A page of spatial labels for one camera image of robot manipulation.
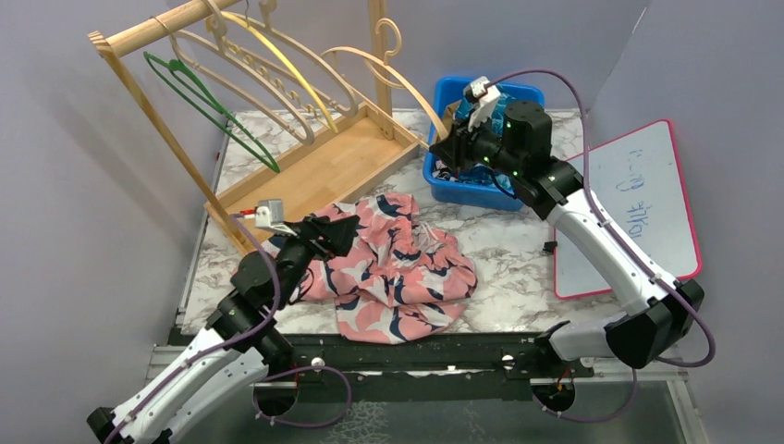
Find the teal patterned shorts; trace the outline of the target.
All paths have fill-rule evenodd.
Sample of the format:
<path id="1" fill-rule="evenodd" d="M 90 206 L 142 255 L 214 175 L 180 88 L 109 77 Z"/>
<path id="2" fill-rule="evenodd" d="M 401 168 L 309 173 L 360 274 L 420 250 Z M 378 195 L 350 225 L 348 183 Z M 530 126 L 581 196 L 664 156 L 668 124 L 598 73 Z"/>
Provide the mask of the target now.
<path id="1" fill-rule="evenodd" d="M 501 136 L 504 128 L 504 111 L 507 105 L 509 105 L 513 101 L 513 97 L 502 89 L 500 91 L 500 97 L 498 102 L 496 103 L 496 107 L 491 115 L 491 125 L 492 130 L 495 135 Z M 455 120 L 462 120 L 469 116 L 471 112 L 472 106 L 471 104 L 462 99 L 459 101 L 456 110 L 453 113 L 453 117 Z M 511 196 L 513 193 L 512 186 L 510 184 L 510 179 L 508 176 L 500 172 L 494 172 L 487 166 L 481 166 L 479 164 L 473 166 L 469 170 L 461 171 L 457 177 L 457 181 L 461 183 L 468 183 L 473 185 L 480 185 L 486 187 L 493 187 L 494 189 L 501 188 L 503 189 L 503 193 Z"/>

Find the pink floral shorts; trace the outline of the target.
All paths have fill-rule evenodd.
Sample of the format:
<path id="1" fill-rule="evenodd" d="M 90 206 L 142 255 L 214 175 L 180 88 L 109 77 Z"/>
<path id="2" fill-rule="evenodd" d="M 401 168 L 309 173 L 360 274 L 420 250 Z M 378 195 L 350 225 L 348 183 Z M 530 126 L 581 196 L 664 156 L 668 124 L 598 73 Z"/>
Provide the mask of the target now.
<path id="1" fill-rule="evenodd" d="M 332 302 L 344 338 L 411 342 L 445 330 L 466 309 L 478 285 L 474 263 L 455 236 L 421 221 L 412 195 L 332 203 L 315 215 L 358 216 L 358 231 L 347 256 L 311 261 L 289 300 Z"/>

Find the green hanger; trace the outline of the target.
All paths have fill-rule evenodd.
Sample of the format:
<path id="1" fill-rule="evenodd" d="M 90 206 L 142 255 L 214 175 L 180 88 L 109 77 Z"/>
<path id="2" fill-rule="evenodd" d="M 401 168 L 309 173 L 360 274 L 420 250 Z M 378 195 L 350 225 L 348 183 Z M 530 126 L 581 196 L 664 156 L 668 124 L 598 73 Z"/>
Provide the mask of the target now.
<path id="1" fill-rule="evenodd" d="M 147 51 L 143 53 L 143 57 L 152 72 L 187 104 L 264 166 L 275 173 L 281 171 L 275 157 L 264 144 L 213 96 L 202 80 L 181 59 L 165 60 Z"/>

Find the yellow hanger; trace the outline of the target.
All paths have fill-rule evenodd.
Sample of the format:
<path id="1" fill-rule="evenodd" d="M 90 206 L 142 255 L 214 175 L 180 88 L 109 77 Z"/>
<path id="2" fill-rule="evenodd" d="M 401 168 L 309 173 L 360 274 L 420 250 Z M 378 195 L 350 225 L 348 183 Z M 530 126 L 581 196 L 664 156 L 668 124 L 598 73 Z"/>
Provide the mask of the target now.
<path id="1" fill-rule="evenodd" d="M 327 110 L 324 102 L 318 96 L 318 94 L 313 89 L 312 85 L 303 77 L 303 75 L 299 72 L 296 66 L 283 54 L 281 50 L 279 50 L 267 37 L 257 31 L 253 26 L 249 23 L 248 20 L 239 18 L 239 16 L 232 12 L 220 12 L 223 19 L 230 20 L 245 31 L 253 35 L 261 44 L 263 44 L 279 61 L 281 61 L 284 66 L 288 69 L 288 71 L 294 76 L 296 81 L 300 84 L 300 87 L 311 96 L 315 104 L 318 106 L 319 110 L 322 112 L 322 115 L 325 118 L 326 126 L 330 128 L 335 134 L 338 134 L 338 128 L 331 116 L 331 113 Z"/>

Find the comic print shorts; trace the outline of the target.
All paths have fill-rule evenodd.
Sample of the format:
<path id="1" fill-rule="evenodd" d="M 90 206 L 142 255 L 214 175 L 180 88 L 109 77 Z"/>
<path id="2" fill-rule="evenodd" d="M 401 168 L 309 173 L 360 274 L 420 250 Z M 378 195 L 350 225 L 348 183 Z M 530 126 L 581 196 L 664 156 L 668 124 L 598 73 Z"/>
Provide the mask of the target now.
<path id="1" fill-rule="evenodd" d="M 432 171 L 433 179 L 447 181 L 447 182 L 458 182 L 459 177 L 454 173 L 452 169 L 450 169 L 444 162 L 441 160 L 436 160 L 434 163 L 434 168 Z"/>

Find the mustard brown shorts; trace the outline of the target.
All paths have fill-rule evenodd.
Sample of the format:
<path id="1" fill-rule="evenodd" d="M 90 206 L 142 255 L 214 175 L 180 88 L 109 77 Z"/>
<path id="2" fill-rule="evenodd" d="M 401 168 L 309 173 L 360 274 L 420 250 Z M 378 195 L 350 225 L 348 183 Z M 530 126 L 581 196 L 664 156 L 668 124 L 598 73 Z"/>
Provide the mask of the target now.
<path id="1" fill-rule="evenodd" d="M 455 119 L 455 114 L 456 114 L 456 111 L 459 108 L 459 105 L 460 105 L 460 101 L 456 101 L 456 102 L 454 102 L 452 104 L 449 104 L 449 105 L 447 105 L 445 107 L 445 110 L 444 110 L 444 113 L 443 113 L 443 116 L 442 116 L 442 121 L 443 121 L 443 123 L 447 127 L 450 127 L 452 125 L 452 122 Z"/>

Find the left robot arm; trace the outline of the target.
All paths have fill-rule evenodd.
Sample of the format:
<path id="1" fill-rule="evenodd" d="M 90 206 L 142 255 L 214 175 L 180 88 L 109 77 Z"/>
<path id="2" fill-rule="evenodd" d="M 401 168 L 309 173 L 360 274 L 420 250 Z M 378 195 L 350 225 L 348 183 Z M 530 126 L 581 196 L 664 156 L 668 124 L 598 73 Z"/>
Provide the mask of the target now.
<path id="1" fill-rule="evenodd" d="M 348 255 L 359 222 L 358 216 L 307 216 L 260 223 L 282 238 L 279 251 L 271 254 L 256 241 L 232 276 L 232 290 L 180 355 L 137 394 L 90 413 L 97 440 L 179 443 L 250 383 L 291 375 L 293 348 L 276 329 L 276 312 L 299 290 L 312 261 Z"/>

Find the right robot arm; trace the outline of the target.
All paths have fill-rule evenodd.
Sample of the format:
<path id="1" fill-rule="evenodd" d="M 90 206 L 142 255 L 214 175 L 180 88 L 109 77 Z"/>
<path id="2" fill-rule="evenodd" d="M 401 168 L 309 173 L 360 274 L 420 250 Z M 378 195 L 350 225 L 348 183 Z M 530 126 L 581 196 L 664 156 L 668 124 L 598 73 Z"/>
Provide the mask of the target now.
<path id="1" fill-rule="evenodd" d="M 581 358 L 616 358 L 634 369 L 662 361 L 697 318 L 704 290 L 657 265 L 618 228 L 583 175 L 551 154 L 552 119 L 536 102 L 514 101 L 502 132 L 457 119 L 429 151 L 458 173 L 477 164 L 508 176 L 515 197 L 565 235 L 610 286 L 621 313 L 593 323 L 562 322 L 536 340 L 535 368 L 556 376 Z"/>

